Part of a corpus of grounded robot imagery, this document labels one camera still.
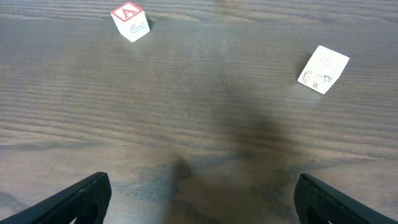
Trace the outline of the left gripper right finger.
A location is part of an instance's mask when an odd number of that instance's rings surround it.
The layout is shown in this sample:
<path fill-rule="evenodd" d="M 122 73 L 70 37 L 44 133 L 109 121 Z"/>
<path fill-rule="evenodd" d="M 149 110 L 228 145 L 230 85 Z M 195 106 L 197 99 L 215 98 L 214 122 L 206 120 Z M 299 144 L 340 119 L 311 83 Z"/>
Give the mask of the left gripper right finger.
<path fill-rule="evenodd" d="M 396 220 L 306 173 L 300 174 L 296 183 L 294 205 L 300 223 L 397 224 Z"/>

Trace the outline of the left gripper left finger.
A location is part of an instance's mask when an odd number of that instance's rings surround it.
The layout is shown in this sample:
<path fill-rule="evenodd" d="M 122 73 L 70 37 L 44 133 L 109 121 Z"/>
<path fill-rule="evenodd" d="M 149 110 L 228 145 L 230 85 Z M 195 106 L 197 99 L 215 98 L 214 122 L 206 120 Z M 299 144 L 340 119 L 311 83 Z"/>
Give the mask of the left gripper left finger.
<path fill-rule="evenodd" d="M 96 172 L 1 223 L 103 223 L 111 195 L 108 174 Z"/>

